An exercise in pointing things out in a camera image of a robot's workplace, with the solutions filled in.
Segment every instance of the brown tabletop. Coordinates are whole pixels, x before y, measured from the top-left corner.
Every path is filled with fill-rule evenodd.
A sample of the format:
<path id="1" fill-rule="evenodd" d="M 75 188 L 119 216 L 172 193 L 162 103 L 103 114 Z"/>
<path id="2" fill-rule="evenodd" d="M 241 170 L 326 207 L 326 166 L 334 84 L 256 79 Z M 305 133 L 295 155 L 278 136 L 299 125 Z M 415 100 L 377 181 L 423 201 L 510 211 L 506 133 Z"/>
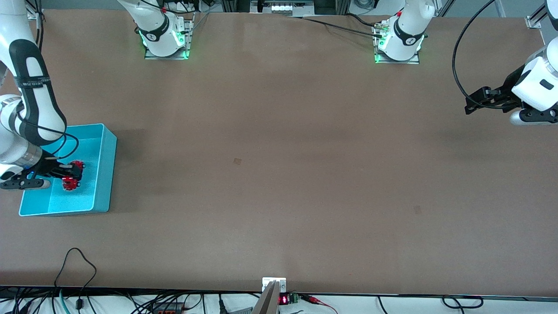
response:
<path id="1" fill-rule="evenodd" d="M 51 284 L 77 246 L 94 286 L 558 296 L 558 129 L 465 115 L 465 19 L 432 21 L 420 65 L 386 65 L 369 37 L 278 15 L 210 15 L 188 61 L 143 60 L 125 11 L 46 16 L 69 123 L 118 137 L 112 204 L 22 218 L 0 192 L 0 284 Z M 522 19 L 479 19 L 465 88 L 541 46 Z M 67 266 L 61 284 L 91 275 Z"/>

